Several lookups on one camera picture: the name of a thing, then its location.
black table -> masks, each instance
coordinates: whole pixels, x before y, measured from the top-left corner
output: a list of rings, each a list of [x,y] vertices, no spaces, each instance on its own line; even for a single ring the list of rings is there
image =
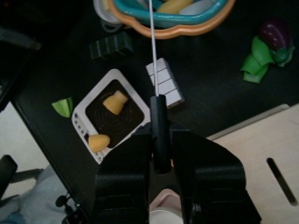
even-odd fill
[[[299,2],[294,0],[237,0],[224,23],[196,37],[156,41],[157,58],[164,58],[185,103],[169,109],[169,120],[196,134],[224,130],[272,107],[299,102],[299,54],[284,68],[270,66],[260,84],[244,82],[238,71],[249,54],[250,40],[264,18],[280,17],[289,25],[299,46]],[[101,30],[91,1],[81,8],[73,28],[39,51],[13,98],[33,138],[62,184],[90,213],[97,163],[51,103],[71,97],[74,106],[106,74],[117,68],[145,103],[153,95],[145,65],[152,63],[150,39],[125,30],[134,53],[113,60],[89,57],[89,43],[109,36]]]

black handle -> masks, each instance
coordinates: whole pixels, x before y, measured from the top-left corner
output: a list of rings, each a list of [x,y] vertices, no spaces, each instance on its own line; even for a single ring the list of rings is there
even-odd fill
[[[164,95],[150,97],[150,127],[153,136],[153,169],[158,174],[170,171],[170,138]]]

purple eggplant toy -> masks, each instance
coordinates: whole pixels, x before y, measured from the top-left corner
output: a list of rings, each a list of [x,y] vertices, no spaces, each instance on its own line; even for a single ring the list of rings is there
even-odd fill
[[[274,63],[282,67],[293,54],[293,40],[289,28],[278,18],[269,18],[262,22],[257,32],[258,38],[270,49]]]

green object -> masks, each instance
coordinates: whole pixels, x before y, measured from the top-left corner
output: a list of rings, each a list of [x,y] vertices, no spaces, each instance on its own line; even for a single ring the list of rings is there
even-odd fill
[[[250,54],[246,56],[240,71],[242,80],[258,83],[265,76],[268,64],[274,63],[266,44],[253,37],[250,44]]]
[[[258,37],[253,37],[252,39],[250,52],[260,66],[273,63],[269,48]]]
[[[270,50],[273,61],[278,67],[282,67],[289,62],[293,56],[294,47],[290,46],[288,49],[281,48],[277,51]]]
[[[249,74],[254,74],[260,70],[260,64],[257,63],[256,58],[252,54],[249,54],[244,60],[240,71],[245,71]]]
[[[254,74],[244,71],[242,81],[258,83],[266,74],[266,65],[261,66]]]
[[[261,66],[253,55],[249,54],[244,60],[240,71],[244,71],[244,81],[258,83],[266,73],[266,64]]]
[[[66,99],[62,99],[62,100],[55,101],[55,102],[51,104],[51,106],[53,106],[55,112],[57,112],[61,116],[63,116],[63,117],[66,117],[66,118],[70,117],[70,113],[71,113],[71,109],[73,109],[73,107],[71,107],[71,99],[70,99],[70,97],[66,98]]]
[[[132,39],[122,31],[90,43],[87,49],[93,60],[97,58],[112,60],[133,51]]]

white cable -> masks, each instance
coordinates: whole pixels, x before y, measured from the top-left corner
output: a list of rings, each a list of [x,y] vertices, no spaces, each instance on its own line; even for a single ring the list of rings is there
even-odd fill
[[[156,72],[156,51],[154,51],[154,17],[153,17],[153,3],[149,2],[149,18],[150,18],[150,33],[152,33],[152,50],[153,50],[153,89],[154,96],[158,96],[158,85],[157,85],[157,72]]]

